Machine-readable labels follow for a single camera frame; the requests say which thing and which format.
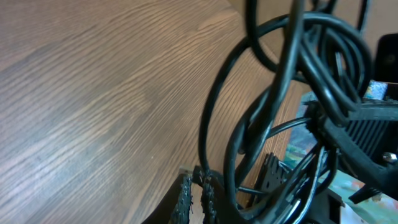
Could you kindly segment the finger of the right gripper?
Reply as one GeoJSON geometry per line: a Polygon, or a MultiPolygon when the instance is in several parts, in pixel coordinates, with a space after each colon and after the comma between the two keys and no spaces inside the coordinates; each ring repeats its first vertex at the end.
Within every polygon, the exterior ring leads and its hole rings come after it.
{"type": "Polygon", "coordinates": [[[364,101],[337,127],[316,101],[307,103],[307,129],[338,149],[338,169],[364,183],[349,199],[357,204],[379,193],[397,199],[397,102],[364,101]]]}
{"type": "Polygon", "coordinates": [[[280,165],[280,160],[272,152],[265,156],[259,175],[254,184],[254,190],[266,195],[278,188],[287,178],[289,168],[280,165]]]}

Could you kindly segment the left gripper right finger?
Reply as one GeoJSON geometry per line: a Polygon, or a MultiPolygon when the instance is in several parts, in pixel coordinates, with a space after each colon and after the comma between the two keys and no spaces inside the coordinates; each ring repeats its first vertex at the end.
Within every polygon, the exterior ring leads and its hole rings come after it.
{"type": "Polygon", "coordinates": [[[246,220],[227,200],[221,181],[223,176],[214,170],[210,175],[200,166],[193,170],[193,182],[202,188],[201,207],[204,213],[204,224],[244,224],[246,220]]]}

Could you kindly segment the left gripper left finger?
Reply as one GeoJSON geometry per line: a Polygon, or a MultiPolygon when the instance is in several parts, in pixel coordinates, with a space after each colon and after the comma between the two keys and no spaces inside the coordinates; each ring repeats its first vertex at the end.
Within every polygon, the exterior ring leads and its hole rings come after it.
{"type": "Polygon", "coordinates": [[[155,210],[142,224],[189,223],[192,205],[192,177],[179,174],[155,210]]]}

